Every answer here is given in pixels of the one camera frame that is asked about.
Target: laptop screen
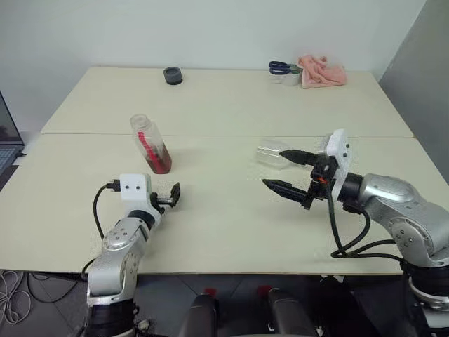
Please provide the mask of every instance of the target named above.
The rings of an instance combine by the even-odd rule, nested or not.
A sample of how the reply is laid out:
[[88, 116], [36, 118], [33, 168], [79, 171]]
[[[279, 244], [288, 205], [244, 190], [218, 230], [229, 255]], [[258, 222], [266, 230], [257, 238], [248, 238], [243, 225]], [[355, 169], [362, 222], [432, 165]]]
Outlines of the laptop screen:
[[23, 144], [22, 138], [9, 114], [5, 100], [0, 93], [0, 145]]

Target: red object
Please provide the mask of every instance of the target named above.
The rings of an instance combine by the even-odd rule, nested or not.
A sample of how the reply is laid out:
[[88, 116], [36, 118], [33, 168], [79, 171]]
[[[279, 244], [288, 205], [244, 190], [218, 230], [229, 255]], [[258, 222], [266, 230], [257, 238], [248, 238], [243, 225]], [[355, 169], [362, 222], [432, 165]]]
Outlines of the red object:
[[272, 289], [272, 286], [259, 286], [257, 288], [257, 294], [259, 297], [264, 298], [268, 296], [269, 291]]
[[217, 295], [217, 289], [215, 289], [215, 288], [206, 288], [206, 289], [204, 289], [204, 292], [208, 293], [212, 297], [215, 297], [215, 295]]
[[170, 172], [171, 157], [166, 146], [163, 146], [162, 153], [154, 151], [145, 139], [145, 134], [142, 131], [138, 132], [138, 138], [145, 151], [147, 152], [147, 163], [152, 168], [153, 172], [157, 174], [165, 174]]
[[328, 181], [327, 181], [326, 179], [322, 178], [322, 177], [318, 177], [318, 181], [319, 181], [320, 183], [324, 184], [324, 185], [327, 185], [327, 184], [328, 184]]

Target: scissors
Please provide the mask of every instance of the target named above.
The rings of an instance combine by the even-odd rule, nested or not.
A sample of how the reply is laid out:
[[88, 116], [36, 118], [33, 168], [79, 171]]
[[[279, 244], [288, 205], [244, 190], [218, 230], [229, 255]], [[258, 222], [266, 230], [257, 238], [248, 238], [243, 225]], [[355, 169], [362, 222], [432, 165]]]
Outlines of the scissors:
[[271, 61], [269, 63], [269, 72], [273, 75], [299, 74], [300, 68], [294, 64], [287, 64], [280, 61]]

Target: blue scissors handle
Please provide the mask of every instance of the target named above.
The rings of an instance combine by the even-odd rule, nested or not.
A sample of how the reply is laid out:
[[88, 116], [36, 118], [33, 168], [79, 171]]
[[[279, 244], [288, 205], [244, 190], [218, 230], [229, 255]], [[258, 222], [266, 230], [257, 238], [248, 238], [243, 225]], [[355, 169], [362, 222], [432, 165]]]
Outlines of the blue scissors handle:
[[281, 62], [281, 61], [271, 61], [268, 66], [270, 68], [288, 68], [290, 69], [290, 65], [288, 65], [285, 62]]
[[290, 68], [269, 68], [269, 73], [273, 75], [285, 75], [290, 74]]

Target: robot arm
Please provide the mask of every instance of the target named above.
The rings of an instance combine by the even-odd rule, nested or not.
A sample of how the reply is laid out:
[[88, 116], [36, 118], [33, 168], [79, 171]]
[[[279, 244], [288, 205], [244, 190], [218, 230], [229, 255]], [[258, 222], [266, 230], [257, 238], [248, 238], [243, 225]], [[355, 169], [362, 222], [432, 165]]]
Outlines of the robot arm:
[[[418, 267], [449, 265], [449, 212], [427, 202], [398, 178], [350, 173], [347, 181], [359, 186], [357, 202], [388, 231], [404, 260]], [[345, 191], [343, 185], [342, 202], [347, 198]]]
[[169, 198], [151, 193], [150, 179], [143, 174], [120, 175], [121, 199], [126, 217], [103, 238], [102, 251], [88, 274], [86, 336], [134, 336], [133, 303], [140, 259], [150, 231], [159, 225], [165, 209], [180, 197], [180, 184]]
[[449, 212], [427, 202], [409, 183], [398, 178], [347, 172], [350, 146], [342, 130], [334, 132], [318, 154], [286, 150], [281, 156], [313, 166], [307, 191], [280, 180], [263, 180], [275, 193], [297, 201], [306, 209], [314, 199], [328, 197], [343, 203], [352, 213], [364, 210], [382, 225], [402, 253], [401, 264], [409, 285], [422, 302], [431, 328], [449, 326]]

